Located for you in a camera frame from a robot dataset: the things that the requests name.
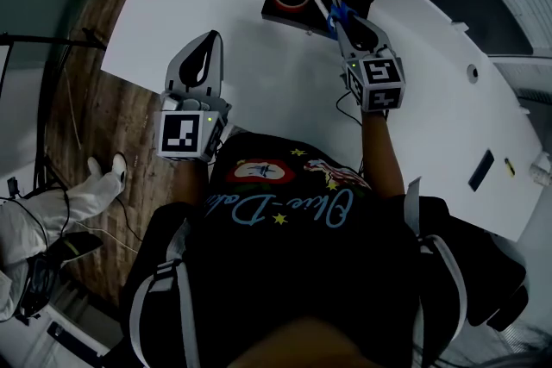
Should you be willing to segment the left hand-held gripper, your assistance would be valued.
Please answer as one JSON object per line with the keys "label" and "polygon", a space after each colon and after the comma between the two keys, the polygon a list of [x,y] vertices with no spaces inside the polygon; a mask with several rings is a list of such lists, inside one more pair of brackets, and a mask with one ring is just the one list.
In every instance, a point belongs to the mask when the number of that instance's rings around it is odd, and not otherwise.
{"label": "left hand-held gripper", "polygon": [[[174,161],[209,162],[228,123],[221,99],[223,40],[215,30],[186,44],[167,67],[161,109],[155,113],[156,154]],[[207,96],[181,96],[196,89]]]}

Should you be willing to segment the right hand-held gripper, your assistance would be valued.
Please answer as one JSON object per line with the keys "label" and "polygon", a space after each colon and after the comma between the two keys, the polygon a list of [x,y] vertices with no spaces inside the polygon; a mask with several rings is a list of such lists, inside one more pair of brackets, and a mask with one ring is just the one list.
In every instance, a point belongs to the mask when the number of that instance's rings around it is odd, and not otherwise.
{"label": "right hand-held gripper", "polygon": [[364,113],[399,109],[405,93],[401,60],[387,34],[368,19],[351,18],[351,41],[340,22],[335,23],[343,58],[345,83]]}

